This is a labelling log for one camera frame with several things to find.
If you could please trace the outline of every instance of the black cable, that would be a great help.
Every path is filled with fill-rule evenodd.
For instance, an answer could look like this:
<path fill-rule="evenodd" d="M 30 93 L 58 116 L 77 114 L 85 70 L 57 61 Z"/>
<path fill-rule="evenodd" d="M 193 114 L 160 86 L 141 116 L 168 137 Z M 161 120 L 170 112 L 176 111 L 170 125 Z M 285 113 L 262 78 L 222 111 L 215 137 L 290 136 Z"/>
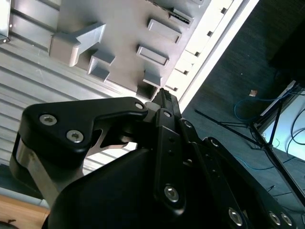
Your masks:
<path fill-rule="evenodd" d="M 291 194 L 292 192 L 286 192 L 286 193 L 281 193 L 281 194 L 277 194 L 277 195 L 273 195 L 272 197 L 280 197 L 280 196 L 284 196 L 287 194 Z"/>
<path fill-rule="evenodd" d="M 291 144 L 293 138 L 294 138 L 295 136 L 297 136 L 298 134 L 302 133 L 303 131 L 305 131 L 305 128 L 300 129 L 300 130 L 299 130 L 294 136 L 292 136 L 292 138 L 290 139 L 290 141 L 289 141 L 289 143 L 288 143 L 288 145 L 287 145 L 287 149 L 286 149 L 287 157 L 289 157 L 288 150 L 289 150 L 289 146 L 290 146 L 290 144 Z M 297 160 L 297 161 L 300 161 L 300 162 L 305 163 L 305 161 L 301 161 L 301 160 L 298 160 L 298 159 L 296 159 L 296 158 L 294 158 L 294 160 Z"/>
<path fill-rule="evenodd" d="M 275 188 L 275 185 L 272 185 L 269 189 L 268 189 L 268 191 L 267 192 L 270 192 L 272 189 L 274 189 Z"/>
<path fill-rule="evenodd" d="M 250 134 L 251 134 L 251 136 L 252 136 L 252 139 L 255 140 L 255 141 L 257 142 L 256 138 L 253 136 L 252 130 L 249 129 L 249 131 L 250 131 Z M 253 148 L 259 149 L 259 147 L 258 147 L 257 145 L 255 145 L 255 144 L 254 144 L 254 147 L 253 147 Z"/>
<path fill-rule="evenodd" d="M 298 118 L 300 117 L 300 115 L 301 115 L 304 111 L 305 111 L 305 108 L 295 117 L 295 119 L 294 119 L 294 121 L 293 121 L 293 123 L 292 123 L 291 129 L 290 129 L 290 136 L 291 136 L 292 140 L 293 140 L 295 143 L 297 143 L 297 144 L 299 144 L 299 145 L 302 145 L 302 146 L 305 146 L 305 143 L 297 142 L 297 141 L 295 140 L 295 136 L 293 135 L 293 132 L 294 132 L 294 128 L 295 128 L 295 123 L 296 123 L 296 121 L 298 120 Z"/>

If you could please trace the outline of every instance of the gray wall panel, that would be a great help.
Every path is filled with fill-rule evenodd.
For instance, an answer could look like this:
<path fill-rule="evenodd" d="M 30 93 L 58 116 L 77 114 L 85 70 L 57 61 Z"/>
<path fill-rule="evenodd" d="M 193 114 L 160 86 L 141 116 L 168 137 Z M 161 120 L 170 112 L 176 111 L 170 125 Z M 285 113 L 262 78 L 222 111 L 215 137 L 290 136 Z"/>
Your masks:
<path fill-rule="evenodd" d="M 7 141 L 15 142 L 16 134 L 16 131 L 12 131 L 0 126 L 0 138 L 5 139 Z"/>

